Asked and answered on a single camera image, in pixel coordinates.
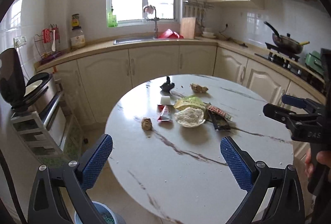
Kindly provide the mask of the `person right hand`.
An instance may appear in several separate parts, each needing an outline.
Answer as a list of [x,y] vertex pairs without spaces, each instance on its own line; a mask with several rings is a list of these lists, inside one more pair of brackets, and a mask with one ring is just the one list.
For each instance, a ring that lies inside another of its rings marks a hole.
[[330,146],[310,144],[305,165],[310,193],[317,193],[323,186],[330,185]]

